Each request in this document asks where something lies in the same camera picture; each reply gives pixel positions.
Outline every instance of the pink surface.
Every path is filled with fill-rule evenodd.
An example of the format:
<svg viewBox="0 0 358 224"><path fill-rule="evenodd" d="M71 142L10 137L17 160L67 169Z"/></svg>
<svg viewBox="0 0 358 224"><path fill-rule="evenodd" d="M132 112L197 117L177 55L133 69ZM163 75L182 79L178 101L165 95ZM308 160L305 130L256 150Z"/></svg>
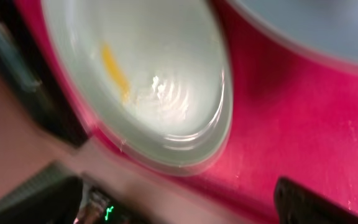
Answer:
<svg viewBox="0 0 358 224"><path fill-rule="evenodd" d="M68 96L39 1L16 0ZM206 172L174 178L255 220L278 223L277 178L288 176L358 213L358 77L301 58L215 0L234 77L229 142Z"/></svg>

